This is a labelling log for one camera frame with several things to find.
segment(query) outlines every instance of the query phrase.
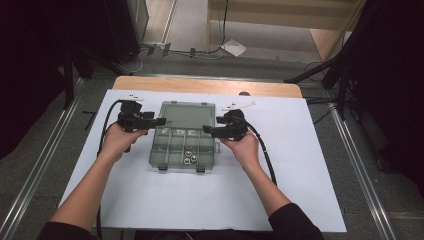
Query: gray plastic box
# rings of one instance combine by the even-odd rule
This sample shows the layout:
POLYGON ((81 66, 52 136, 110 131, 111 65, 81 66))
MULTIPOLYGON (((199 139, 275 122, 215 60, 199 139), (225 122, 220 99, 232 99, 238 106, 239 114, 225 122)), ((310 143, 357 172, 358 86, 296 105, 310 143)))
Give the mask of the gray plastic box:
POLYGON ((215 126, 215 104, 163 102, 159 117, 166 124, 156 128, 150 165, 159 170, 212 170, 215 140, 202 126, 215 126))

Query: black stand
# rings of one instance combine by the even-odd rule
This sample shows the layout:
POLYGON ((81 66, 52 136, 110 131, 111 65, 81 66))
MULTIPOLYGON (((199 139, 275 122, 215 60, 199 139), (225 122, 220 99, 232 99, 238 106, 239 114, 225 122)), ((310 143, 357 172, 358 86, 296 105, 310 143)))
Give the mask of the black stand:
POLYGON ((93 76, 93 69, 91 68, 88 58, 100 63, 102 66, 114 72, 117 76, 124 75, 123 72, 114 66, 109 61, 100 57, 90 49, 81 46, 70 44, 65 48, 63 67, 65 74, 65 105, 63 109, 67 109, 74 99, 74 75, 72 65, 83 78, 90 78, 93 76))
POLYGON ((379 6, 381 4, 380 2, 381 1, 367 1, 363 9, 363 13, 358 21, 358 24, 356 25, 354 31, 352 32, 349 39, 346 41, 343 48, 335 57, 297 77, 285 80, 284 82, 299 83, 319 72, 322 72, 327 68, 330 68, 323 80, 321 81, 321 84, 323 88, 330 89, 333 88, 337 82, 339 82, 338 102, 336 109, 342 120, 345 120, 343 108, 345 103, 347 86, 350 79, 352 55, 354 54, 355 49, 358 49, 360 47, 360 42, 363 41, 363 35, 367 27, 367 23, 371 21, 372 17, 379 9, 379 6))

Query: forearm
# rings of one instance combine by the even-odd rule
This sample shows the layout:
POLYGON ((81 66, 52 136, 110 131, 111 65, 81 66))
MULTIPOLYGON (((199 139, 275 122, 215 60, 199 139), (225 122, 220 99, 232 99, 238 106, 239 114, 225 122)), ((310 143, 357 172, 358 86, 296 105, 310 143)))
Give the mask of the forearm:
POLYGON ((243 169, 255 187, 268 216, 290 203, 290 200, 271 181, 260 165, 244 166, 243 169))
POLYGON ((113 162, 108 157, 99 155, 84 178, 50 221, 67 223, 90 231, 96 218, 113 162))

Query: wooden table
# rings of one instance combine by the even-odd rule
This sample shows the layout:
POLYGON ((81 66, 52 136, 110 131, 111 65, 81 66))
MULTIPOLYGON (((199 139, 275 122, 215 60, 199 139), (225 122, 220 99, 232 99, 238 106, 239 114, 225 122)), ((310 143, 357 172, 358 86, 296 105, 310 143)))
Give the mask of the wooden table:
POLYGON ((182 77, 118 77, 115 90, 144 90, 162 92, 215 93, 238 95, 247 92, 252 96, 301 98, 299 86, 288 83, 263 83, 225 79, 182 77))
MULTIPOLYGON (((227 21, 309 28, 323 61, 352 31, 366 0, 231 0, 227 21)), ((210 21, 224 19, 225 0, 208 0, 206 48, 210 21)))

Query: black sleeve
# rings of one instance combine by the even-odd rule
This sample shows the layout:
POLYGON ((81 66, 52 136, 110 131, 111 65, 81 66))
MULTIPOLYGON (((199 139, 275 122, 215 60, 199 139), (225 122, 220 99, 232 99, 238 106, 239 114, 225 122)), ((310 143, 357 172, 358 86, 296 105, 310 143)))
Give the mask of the black sleeve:
POLYGON ((294 203, 281 207, 268 220, 276 239, 324 239, 321 231, 294 203))
POLYGON ((90 232, 80 227, 66 223, 47 222, 37 240, 90 240, 90 238, 90 232))

